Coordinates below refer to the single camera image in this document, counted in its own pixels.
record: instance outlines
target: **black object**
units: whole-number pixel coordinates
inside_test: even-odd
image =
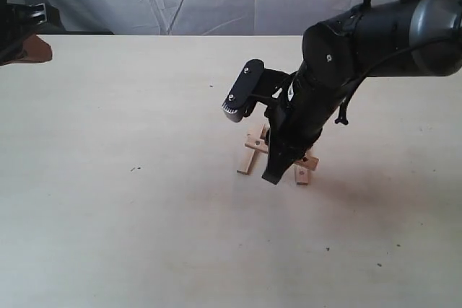
[[[14,60],[22,52],[22,43],[45,26],[62,27],[56,8],[0,0],[0,65]]]
[[[367,76],[448,76],[462,67],[462,0],[394,0],[372,7],[363,0],[348,12],[308,28],[303,62],[286,74],[249,61],[223,103],[231,120],[248,117],[257,102],[268,107],[268,164],[263,178],[277,184],[319,139],[340,106],[347,106]],[[281,89],[278,97],[272,95]]]

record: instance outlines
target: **wooden table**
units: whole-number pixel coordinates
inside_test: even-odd
[[[45,37],[0,69],[0,307],[462,307],[462,75],[369,79],[309,187],[220,109],[299,37]]]

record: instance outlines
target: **light wooden tabletop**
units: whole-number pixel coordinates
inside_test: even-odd
[[[462,74],[367,80],[273,186],[220,107],[301,38],[45,40],[0,69],[0,307],[462,307]]]

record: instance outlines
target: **black cable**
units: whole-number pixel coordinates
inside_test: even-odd
[[[378,61],[377,63],[375,63],[374,65],[372,65],[370,68],[368,68],[359,78],[358,78],[358,82],[357,84],[353,87],[353,89],[351,90],[351,92],[346,96],[345,100],[342,102],[342,104],[340,105],[340,108],[339,108],[339,116],[338,118],[335,120],[335,124],[339,124],[339,123],[342,123],[343,125],[347,126],[349,121],[347,120],[347,108],[348,108],[348,105],[349,105],[349,102],[352,101],[352,98],[354,96],[354,93],[358,90],[359,86],[361,85],[361,83],[363,83],[363,81],[367,78],[367,75],[370,74],[370,72],[374,69],[376,69],[377,67],[379,67],[380,65],[386,63],[387,61],[397,57],[397,56],[400,56],[401,54],[405,54],[405,53],[409,53],[409,52],[413,52],[415,50],[419,50],[420,48],[423,48],[427,45],[431,45],[433,43],[441,43],[441,42],[444,42],[444,41],[455,41],[454,38],[451,38],[451,37],[448,37],[448,36],[445,36],[445,37],[438,37],[438,38],[433,38],[431,40],[427,40],[427,41],[424,41],[423,43],[417,43],[416,45],[412,45],[412,46],[409,46],[407,48],[403,48],[402,50],[398,50],[396,52],[393,52],[392,54],[390,54],[389,56],[386,56],[385,58],[383,58],[382,60]]]

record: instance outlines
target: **small wooden piece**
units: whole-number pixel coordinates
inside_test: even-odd
[[[263,125],[255,126],[249,130],[249,132],[247,133],[247,136],[252,136],[254,138],[260,138],[263,135],[264,129],[265,129],[265,126]],[[237,172],[243,175],[249,175],[250,170],[252,168],[252,163],[257,154],[258,152],[255,149],[245,148],[245,156],[242,162],[240,163],[239,168],[237,169]]]
[[[243,175],[249,175],[252,163],[258,152],[268,154],[268,146],[265,144],[265,136],[268,132],[268,126],[254,127],[247,133],[245,147],[247,152],[245,158],[237,172]],[[301,159],[294,163],[295,182],[298,185],[309,185],[311,181],[311,172],[316,170],[319,159],[310,156],[309,152]]]

